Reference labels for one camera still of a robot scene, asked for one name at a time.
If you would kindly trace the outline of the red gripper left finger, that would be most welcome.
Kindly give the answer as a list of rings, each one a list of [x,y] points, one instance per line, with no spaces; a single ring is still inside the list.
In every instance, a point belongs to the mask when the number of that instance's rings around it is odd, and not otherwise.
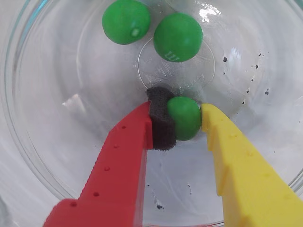
[[[142,226],[147,151],[167,151],[176,144],[167,111],[174,94],[152,87],[146,95],[148,101],[109,132],[80,197],[54,206],[46,227]]]

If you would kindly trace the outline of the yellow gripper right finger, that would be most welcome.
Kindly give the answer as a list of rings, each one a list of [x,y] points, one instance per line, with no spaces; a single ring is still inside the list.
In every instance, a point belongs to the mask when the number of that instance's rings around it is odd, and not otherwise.
[[[216,106],[201,105],[226,227],[301,227],[303,202]]]

